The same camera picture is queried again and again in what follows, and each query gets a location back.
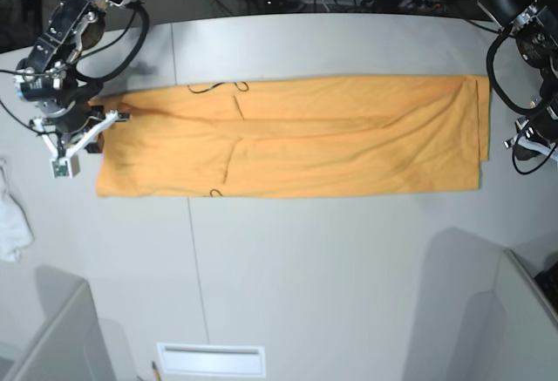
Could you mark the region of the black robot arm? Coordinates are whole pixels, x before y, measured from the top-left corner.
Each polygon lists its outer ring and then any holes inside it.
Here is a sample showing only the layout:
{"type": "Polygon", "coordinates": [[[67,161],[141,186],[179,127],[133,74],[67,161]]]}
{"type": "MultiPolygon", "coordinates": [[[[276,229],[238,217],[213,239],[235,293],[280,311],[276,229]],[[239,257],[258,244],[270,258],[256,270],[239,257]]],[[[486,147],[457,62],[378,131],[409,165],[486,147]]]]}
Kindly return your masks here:
{"type": "Polygon", "coordinates": [[[499,27],[487,51],[490,85],[507,108],[520,117],[516,134],[504,142],[518,166],[539,156],[557,160],[557,2],[548,0],[474,0],[499,27]],[[525,63],[542,79],[539,96],[528,107],[515,104],[498,83],[494,62],[505,40],[512,38],[525,63]]]}

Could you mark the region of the black orange robot arm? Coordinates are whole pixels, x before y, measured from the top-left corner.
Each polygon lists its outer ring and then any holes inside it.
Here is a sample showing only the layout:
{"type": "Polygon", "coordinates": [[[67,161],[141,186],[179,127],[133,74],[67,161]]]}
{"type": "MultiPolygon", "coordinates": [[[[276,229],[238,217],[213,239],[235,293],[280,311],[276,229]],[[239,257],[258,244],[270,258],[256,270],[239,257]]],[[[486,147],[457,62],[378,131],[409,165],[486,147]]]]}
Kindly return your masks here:
{"type": "Polygon", "coordinates": [[[102,126],[122,118],[92,107],[90,101],[132,63],[145,43],[149,25],[140,0],[64,0],[54,10],[46,30],[13,73],[20,99],[36,104],[43,113],[28,127],[52,146],[54,158],[67,157],[96,143],[102,126]],[[140,18],[140,34],[113,71],[89,77],[77,66],[97,54],[94,47],[104,35],[105,15],[111,6],[131,10],[140,18]]]}

